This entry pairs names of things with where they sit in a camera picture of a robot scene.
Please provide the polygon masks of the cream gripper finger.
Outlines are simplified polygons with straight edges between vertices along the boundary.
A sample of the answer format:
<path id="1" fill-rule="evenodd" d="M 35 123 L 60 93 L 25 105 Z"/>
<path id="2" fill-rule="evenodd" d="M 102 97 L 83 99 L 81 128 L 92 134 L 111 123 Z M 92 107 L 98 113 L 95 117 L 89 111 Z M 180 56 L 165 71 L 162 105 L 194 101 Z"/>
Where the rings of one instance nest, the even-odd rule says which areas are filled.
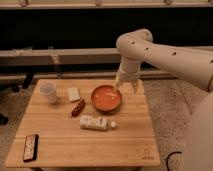
<path id="1" fill-rule="evenodd" d="M 133 92 L 137 93 L 137 90 L 138 90 L 138 87 L 139 87 L 138 81 L 132 82 L 131 85 L 132 85 L 132 88 L 133 88 Z"/>
<path id="2" fill-rule="evenodd" d="M 116 79 L 115 80 L 115 88 L 118 89 L 119 87 L 121 87 L 123 85 L 123 81 L 122 80 L 119 80 L 119 79 Z"/>

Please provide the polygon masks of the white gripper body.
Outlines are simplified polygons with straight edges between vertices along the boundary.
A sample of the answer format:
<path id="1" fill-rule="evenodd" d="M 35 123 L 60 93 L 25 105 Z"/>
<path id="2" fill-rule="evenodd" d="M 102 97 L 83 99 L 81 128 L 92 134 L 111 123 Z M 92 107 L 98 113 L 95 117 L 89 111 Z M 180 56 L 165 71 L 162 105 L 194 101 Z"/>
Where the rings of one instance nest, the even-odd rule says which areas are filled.
<path id="1" fill-rule="evenodd" d="M 122 58 L 117 72 L 119 82 L 135 82 L 139 78 L 141 62 Z"/>

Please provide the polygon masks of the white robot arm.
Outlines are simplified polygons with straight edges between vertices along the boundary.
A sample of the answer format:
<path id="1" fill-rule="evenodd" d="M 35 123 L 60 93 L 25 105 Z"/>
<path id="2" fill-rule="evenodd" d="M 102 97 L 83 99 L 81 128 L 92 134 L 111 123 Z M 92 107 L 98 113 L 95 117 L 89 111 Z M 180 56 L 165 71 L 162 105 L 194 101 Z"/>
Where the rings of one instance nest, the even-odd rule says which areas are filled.
<path id="1" fill-rule="evenodd" d="M 190 120 L 180 171 L 213 171 L 213 51 L 155 44 L 148 29 L 121 35 L 116 48 L 121 55 L 116 88 L 130 82 L 136 91 L 145 62 L 208 92 Z"/>

